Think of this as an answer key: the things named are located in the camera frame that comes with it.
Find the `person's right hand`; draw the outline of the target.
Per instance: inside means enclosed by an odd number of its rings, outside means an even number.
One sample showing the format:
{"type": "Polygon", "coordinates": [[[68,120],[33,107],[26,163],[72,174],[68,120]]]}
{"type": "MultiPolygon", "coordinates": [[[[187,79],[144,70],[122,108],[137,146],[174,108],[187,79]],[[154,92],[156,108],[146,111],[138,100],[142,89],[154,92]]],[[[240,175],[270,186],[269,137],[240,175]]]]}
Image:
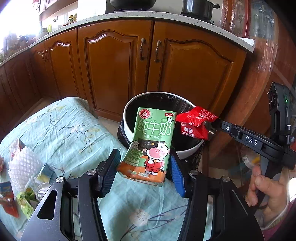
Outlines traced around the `person's right hand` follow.
{"type": "Polygon", "coordinates": [[[259,165],[253,167],[245,200],[249,206],[256,206],[258,204],[256,191],[261,191],[269,197],[267,206],[261,215],[262,227],[272,225],[276,218],[285,213],[288,204],[288,182],[289,170],[287,168],[283,168],[280,179],[274,181],[262,175],[259,165]]]}

